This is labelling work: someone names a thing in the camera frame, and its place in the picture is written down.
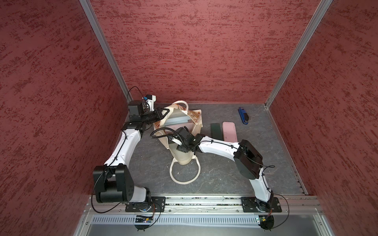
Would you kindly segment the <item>dark grey pencil case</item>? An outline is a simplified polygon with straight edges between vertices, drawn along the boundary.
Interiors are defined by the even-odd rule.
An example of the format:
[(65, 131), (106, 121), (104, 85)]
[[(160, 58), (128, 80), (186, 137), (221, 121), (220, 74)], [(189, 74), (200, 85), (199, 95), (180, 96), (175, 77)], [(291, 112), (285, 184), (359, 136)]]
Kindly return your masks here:
[(186, 124), (186, 123), (192, 123), (193, 121), (188, 116), (181, 116), (181, 117), (169, 117), (164, 125), (176, 125), (176, 124)]

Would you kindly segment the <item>cream floral canvas tote bag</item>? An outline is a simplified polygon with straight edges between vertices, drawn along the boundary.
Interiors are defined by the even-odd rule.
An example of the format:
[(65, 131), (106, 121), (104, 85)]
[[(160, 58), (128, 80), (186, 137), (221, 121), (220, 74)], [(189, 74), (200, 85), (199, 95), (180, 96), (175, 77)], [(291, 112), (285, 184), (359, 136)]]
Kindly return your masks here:
[[(173, 102), (171, 105), (165, 107), (170, 110), (169, 114), (161, 121), (156, 122), (153, 124), (154, 131), (151, 133), (150, 137), (152, 139), (158, 139), (166, 149), (168, 149), (172, 156), (172, 162), (170, 166), (170, 177), (171, 179), (180, 185), (187, 185), (194, 182), (200, 175), (201, 166), (199, 163), (198, 158), (194, 152), (183, 153), (176, 150), (178, 146), (176, 143), (169, 141), (169, 137), (175, 136), (183, 142), (186, 139), (194, 140), (195, 136), (201, 132), (201, 128), (203, 127), (202, 123), (202, 111), (201, 110), (190, 110), (189, 105), (186, 101), (178, 100)], [(164, 125), (165, 121), (169, 117), (181, 117), (181, 116), (188, 116), (193, 121), (192, 123), (186, 124), (176, 124), (176, 125)], [(198, 165), (198, 172), (196, 176), (189, 181), (181, 182), (174, 178), (173, 176), (173, 166), (175, 163), (179, 163), (180, 165), (187, 165), (192, 160), (195, 160)]]

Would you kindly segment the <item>green pencil case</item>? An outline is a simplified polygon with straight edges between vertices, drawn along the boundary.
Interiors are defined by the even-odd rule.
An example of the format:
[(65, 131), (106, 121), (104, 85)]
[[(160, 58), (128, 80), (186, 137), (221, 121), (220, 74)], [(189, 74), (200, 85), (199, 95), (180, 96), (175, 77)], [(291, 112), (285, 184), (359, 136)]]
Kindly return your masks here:
[(220, 124), (210, 124), (211, 138), (223, 141), (223, 132)]

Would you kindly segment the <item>pink pencil case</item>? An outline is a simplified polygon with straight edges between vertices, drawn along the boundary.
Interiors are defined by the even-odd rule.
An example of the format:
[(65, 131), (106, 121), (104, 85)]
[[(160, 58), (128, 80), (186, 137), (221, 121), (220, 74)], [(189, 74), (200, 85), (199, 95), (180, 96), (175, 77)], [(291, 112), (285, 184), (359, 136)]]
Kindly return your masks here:
[(238, 142), (235, 123), (223, 122), (222, 123), (223, 140), (230, 143)]

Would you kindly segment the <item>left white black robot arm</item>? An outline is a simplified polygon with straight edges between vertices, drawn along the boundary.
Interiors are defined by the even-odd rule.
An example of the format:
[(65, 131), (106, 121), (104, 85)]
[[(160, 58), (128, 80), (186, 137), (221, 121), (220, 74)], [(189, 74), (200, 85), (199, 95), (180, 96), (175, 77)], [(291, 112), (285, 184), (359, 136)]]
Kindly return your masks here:
[(166, 108), (146, 107), (142, 101), (132, 101), (129, 117), (125, 121), (120, 140), (109, 159), (93, 171), (94, 187), (91, 198), (98, 203), (131, 203), (152, 206), (148, 188), (137, 187), (129, 171), (129, 164), (146, 126), (163, 120), (169, 113)]

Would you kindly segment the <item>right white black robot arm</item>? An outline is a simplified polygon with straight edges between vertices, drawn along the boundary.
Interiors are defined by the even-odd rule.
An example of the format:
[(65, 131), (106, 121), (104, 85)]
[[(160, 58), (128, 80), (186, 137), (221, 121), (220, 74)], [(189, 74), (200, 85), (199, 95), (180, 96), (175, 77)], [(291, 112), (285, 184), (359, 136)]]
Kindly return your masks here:
[(228, 158), (235, 162), (239, 173), (248, 179), (255, 193), (255, 206), (260, 212), (273, 210), (274, 194), (270, 190), (263, 174), (264, 168), (262, 155), (247, 140), (241, 142), (226, 142), (203, 134), (193, 135), (187, 128), (179, 128), (174, 131), (172, 141), (181, 152), (211, 153)]

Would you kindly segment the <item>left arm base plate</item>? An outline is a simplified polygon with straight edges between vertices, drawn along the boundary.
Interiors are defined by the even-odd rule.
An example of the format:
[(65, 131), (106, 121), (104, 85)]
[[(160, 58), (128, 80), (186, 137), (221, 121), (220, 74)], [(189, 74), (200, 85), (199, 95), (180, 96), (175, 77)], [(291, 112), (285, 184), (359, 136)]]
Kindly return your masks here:
[(150, 197), (146, 202), (142, 203), (127, 203), (125, 212), (164, 212), (166, 197)]

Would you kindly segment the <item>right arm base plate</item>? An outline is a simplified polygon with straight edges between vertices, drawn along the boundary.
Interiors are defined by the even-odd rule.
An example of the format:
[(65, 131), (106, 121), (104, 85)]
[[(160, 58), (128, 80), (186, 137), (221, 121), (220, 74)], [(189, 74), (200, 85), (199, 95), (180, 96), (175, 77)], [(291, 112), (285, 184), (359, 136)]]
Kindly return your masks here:
[(261, 201), (256, 197), (242, 197), (241, 204), (244, 213), (282, 212), (282, 208), (277, 197), (271, 197), (268, 202)]

